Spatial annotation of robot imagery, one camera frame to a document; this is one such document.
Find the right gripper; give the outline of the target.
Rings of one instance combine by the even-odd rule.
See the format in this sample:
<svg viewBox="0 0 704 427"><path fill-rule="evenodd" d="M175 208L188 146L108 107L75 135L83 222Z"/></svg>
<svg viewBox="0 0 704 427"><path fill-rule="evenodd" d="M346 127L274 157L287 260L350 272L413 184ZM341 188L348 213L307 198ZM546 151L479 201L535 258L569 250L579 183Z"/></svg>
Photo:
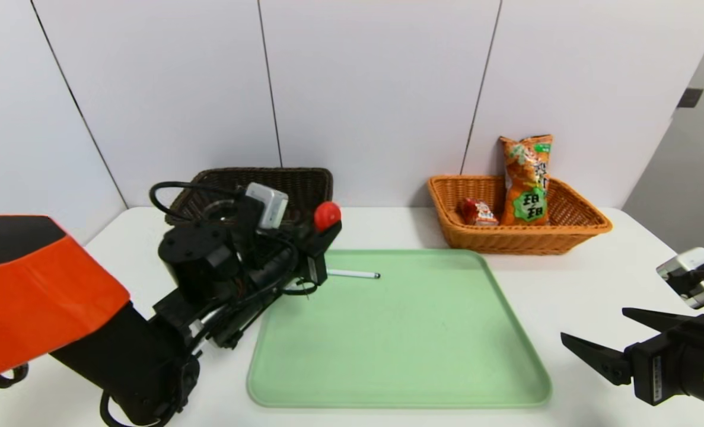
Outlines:
<svg viewBox="0 0 704 427"><path fill-rule="evenodd" d="M657 406L674 396L704 402L704 314L622 308L621 313L658 334L624 352L560 333L561 343L610 384L629 385L636 397Z"/></svg>

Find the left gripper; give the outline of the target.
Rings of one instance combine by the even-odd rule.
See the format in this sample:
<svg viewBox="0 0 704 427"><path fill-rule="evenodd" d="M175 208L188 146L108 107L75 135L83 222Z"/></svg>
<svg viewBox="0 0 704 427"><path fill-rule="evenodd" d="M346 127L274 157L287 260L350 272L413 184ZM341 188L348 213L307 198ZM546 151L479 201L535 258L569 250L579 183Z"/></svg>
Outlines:
<svg viewBox="0 0 704 427"><path fill-rule="evenodd" d="M324 251L300 254L300 278L303 283L321 286L328 277Z"/></svg>

